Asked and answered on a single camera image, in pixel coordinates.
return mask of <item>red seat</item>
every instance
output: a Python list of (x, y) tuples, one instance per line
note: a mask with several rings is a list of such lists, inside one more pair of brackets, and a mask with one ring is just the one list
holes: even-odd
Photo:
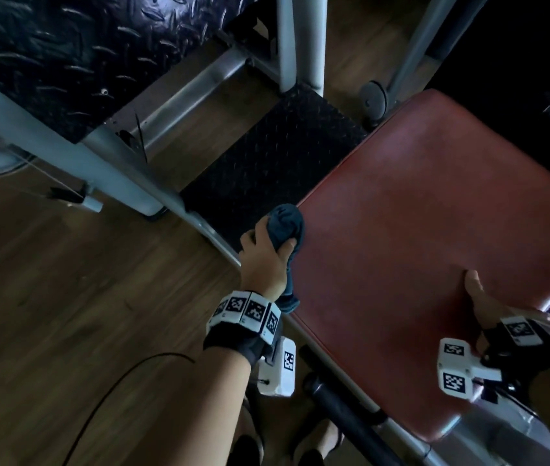
[(437, 385), (442, 337), (474, 342), (462, 284), (550, 295), (550, 173), (437, 91), (403, 104), (300, 204), (298, 322), (390, 417), (440, 438), (469, 407)]

